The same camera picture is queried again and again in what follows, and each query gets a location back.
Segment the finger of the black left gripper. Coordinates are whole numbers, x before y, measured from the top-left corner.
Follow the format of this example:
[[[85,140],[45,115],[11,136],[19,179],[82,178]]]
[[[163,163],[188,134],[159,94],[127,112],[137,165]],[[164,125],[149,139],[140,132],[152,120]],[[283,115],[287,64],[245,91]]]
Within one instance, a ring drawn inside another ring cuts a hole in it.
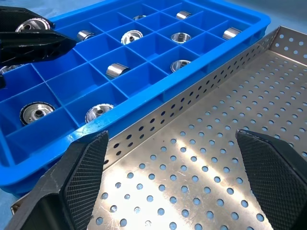
[[[0,32],[0,65],[55,60],[76,44],[76,40],[52,30]]]
[[[16,28],[23,22],[32,18],[46,19],[26,8],[0,6],[0,32],[15,32]],[[46,19],[51,26],[55,24]]]

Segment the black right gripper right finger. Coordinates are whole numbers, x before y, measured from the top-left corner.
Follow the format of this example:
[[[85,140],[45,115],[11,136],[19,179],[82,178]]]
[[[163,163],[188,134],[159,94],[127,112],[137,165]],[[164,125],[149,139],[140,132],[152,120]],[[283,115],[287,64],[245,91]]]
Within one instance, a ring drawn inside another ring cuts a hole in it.
[[[273,230],[307,230],[307,161],[285,141],[236,131],[251,190]]]

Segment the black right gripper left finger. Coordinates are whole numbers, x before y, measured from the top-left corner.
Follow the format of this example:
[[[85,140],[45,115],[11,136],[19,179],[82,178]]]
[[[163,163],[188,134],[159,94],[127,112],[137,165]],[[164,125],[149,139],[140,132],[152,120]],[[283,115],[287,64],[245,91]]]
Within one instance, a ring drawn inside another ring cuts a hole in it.
[[[23,199],[5,230],[86,230],[108,145],[100,131],[72,142]]]

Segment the perforated steel tray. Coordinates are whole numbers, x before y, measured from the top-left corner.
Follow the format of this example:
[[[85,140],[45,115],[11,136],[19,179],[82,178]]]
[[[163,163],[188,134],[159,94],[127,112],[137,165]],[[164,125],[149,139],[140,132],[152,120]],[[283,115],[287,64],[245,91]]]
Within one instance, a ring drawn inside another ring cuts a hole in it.
[[[307,34],[279,27],[108,140],[86,230],[273,230],[239,129],[307,161]]]

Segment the blue compartment plastic tray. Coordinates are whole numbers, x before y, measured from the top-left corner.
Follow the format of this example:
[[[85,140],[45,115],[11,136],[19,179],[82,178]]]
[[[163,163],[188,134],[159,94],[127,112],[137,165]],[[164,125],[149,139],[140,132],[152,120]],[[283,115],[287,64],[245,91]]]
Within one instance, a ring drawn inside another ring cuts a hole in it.
[[[179,20],[180,11],[193,15]],[[133,20],[137,15],[146,17]],[[105,0],[52,22],[52,31],[76,46],[55,60],[6,72],[0,90],[0,189],[16,196],[29,192],[73,141],[99,130],[121,132],[260,40],[271,20],[224,0]],[[225,40],[229,27],[241,33]],[[95,36],[80,41],[81,30]],[[130,30],[143,37],[123,45]],[[171,40],[178,32],[192,38],[178,44]],[[172,72],[171,64],[182,59],[191,62]],[[106,70],[113,63],[130,70],[111,80]],[[37,101],[56,109],[23,126],[20,110]],[[97,104],[114,108],[85,123]]]

